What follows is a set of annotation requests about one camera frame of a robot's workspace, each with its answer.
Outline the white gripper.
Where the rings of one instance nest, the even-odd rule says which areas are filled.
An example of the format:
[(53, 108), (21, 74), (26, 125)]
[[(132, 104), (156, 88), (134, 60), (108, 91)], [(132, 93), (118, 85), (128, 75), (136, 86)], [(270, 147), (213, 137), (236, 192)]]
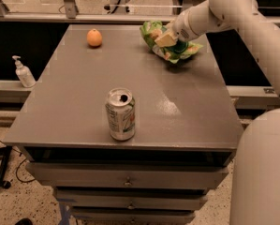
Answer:
[(155, 32), (155, 43), (159, 47), (171, 47), (177, 43), (177, 40), (183, 42), (198, 38), (199, 35), (194, 32), (190, 25), (190, 10), (187, 9), (180, 13), (173, 21), (172, 30)]

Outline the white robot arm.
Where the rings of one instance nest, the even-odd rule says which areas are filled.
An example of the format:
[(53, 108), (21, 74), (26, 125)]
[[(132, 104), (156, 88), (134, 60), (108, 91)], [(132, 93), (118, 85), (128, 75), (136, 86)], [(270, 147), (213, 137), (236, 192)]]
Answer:
[[(206, 0), (184, 10), (157, 37), (160, 47), (232, 29), (252, 58), (231, 62), (229, 84), (269, 85), (280, 99), (280, 27), (258, 11), (257, 0)], [(280, 108), (245, 129), (233, 169), (229, 225), (280, 225)]]

